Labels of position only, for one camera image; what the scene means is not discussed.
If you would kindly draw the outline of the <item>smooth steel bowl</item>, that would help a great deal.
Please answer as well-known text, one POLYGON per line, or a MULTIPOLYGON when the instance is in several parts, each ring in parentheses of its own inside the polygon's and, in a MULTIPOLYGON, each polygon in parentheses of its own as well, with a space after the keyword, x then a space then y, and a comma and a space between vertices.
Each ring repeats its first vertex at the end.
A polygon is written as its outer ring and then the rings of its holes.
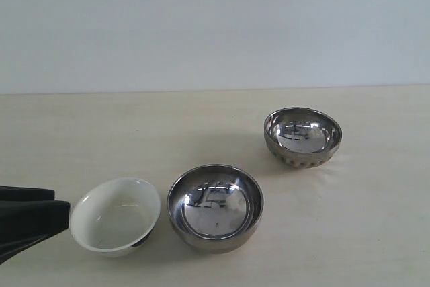
POLYGON ((259 226, 263 208, 259 184, 232 165, 207 164, 190 169, 167 194, 173 230, 202 253, 228 253, 244 245, 259 226))

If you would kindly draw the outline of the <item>white ceramic bowl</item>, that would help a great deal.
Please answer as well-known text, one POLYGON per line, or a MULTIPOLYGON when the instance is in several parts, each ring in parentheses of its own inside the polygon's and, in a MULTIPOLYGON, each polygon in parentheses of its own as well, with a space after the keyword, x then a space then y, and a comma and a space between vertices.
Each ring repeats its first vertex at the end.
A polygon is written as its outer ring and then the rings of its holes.
POLYGON ((73 208, 70 230, 84 249, 123 257, 146 242, 161 213, 156 187, 132 177, 112 179, 86 193, 73 208))

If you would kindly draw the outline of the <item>ribbed steel bowl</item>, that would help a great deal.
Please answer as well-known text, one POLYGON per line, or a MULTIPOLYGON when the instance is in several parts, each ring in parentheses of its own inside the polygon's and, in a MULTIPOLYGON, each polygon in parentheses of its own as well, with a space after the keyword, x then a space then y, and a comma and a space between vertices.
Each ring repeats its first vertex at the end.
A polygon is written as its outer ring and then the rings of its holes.
POLYGON ((267 148, 282 163, 306 169, 329 161, 343 133, 329 115, 305 107, 288 107, 268 115, 263 125, 267 148))

